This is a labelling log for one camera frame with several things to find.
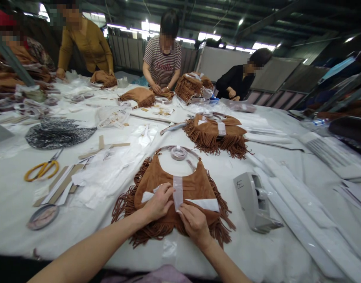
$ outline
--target plastic wrap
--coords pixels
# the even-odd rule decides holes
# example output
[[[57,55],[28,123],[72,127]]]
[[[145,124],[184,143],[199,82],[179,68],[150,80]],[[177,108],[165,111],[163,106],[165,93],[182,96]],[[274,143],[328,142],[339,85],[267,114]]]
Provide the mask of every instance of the plastic wrap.
[[[254,113],[256,111],[256,107],[250,103],[247,103],[246,101],[234,101],[226,98],[220,98],[220,101],[233,111],[249,113]]]
[[[130,107],[102,106],[96,112],[97,128],[99,130],[111,127],[122,129],[131,111]]]

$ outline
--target brown sweater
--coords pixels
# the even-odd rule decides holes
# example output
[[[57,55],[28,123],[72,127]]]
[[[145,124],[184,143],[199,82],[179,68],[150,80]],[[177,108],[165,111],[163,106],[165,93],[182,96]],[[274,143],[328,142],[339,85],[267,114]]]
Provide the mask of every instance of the brown sweater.
[[[95,67],[106,71],[114,69],[112,53],[99,27],[87,20],[86,36],[79,30],[64,28],[63,42],[60,48],[59,68],[68,69],[68,64],[73,53],[73,44],[76,43],[82,53],[86,68],[90,73],[95,72]]]

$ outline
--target leather fringe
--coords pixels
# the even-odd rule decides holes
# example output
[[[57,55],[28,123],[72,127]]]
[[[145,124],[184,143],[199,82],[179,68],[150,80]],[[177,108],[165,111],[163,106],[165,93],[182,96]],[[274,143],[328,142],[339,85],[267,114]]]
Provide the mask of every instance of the leather fringe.
[[[120,101],[127,101],[129,98],[127,97],[127,95],[123,94],[119,100]],[[148,98],[144,99],[143,101],[140,101],[137,103],[138,107],[150,107],[153,106],[156,102],[156,99],[154,97],[154,95],[150,95]]]
[[[134,207],[134,196],[141,182],[141,179],[145,174],[146,169],[149,167],[151,161],[152,159],[150,157],[144,160],[142,166],[140,167],[140,170],[133,178],[135,184],[132,185],[126,193],[120,195],[116,200],[114,209],[112,211],[111,223],[119,221],[122,217],[129,216],[136,211],[136,208]],[[217,190],[215,182],[213,181],[207,170],[206,173],[220,207],[220,218],[209,226],[210,234],[219,242],[219,245],[223,248],[223,243],[229,243],[231,241],[231,238],[229,236],[230,230],[225,227],[221,219],[224,219],[227,222],[230,229],[235,230],[236,227],[228,218],[228,214],[231,213],[231,211],[228,209],[227,203],[221,197],[220,193]],[[149,223],[147,226],[133,234],[130,244],[133,245],[133,248],[136,248],[140,244],[147,243],[149,239],[162,240],[166,235],[169,235],[173,231],[173,228],[173,223]],[[176,224],[175,228],[180,234],[188,236],[186,229],[183,225]]]
[[[245,159],[248,152],[245,143],[248,140],[243,136],[219,137],[218,134],[198,131],[193,125],[193,119],[187,120],[186,123],[183,131],[195,143],[197,149],[214,155],[220,155],[220,149],[222,149],[228,151],[232,158]]]

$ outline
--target yellow scissors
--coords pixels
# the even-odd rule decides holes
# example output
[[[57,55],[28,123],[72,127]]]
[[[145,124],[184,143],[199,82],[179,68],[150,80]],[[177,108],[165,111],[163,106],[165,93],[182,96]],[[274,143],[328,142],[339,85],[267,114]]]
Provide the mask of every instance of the yellow scissors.
[[[56,161],[56,159],[59,157],[63,149],[59,150],[48,162],[44,162],[42,164],[39,164],[38,166],[35,166],[34,168],[31,168],[29,171],[27,171],[26,175],[24,176],[24,180],[26,182],[32,182],[36,180],[37,178],[43,177],[53,166],[55,166],[55,171],[47,177],[47,179],[52,178],[56,173],[58,172],[60,166],[59,163]],[[39,173],[32,179],[30,179],[31,173],[35,171],[36,169],[40,168]]]

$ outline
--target clear plastic sheet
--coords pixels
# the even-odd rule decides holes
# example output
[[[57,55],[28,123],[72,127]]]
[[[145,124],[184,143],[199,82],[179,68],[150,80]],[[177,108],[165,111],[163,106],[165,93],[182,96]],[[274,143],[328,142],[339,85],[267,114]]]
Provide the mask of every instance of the clear plastic sheet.
[[[131,107],[124,106],[99,107],[95,114],[97,128],[99,130],[111,127],[122,129],[124,128],[124,123],[127,122],[131,111]]]

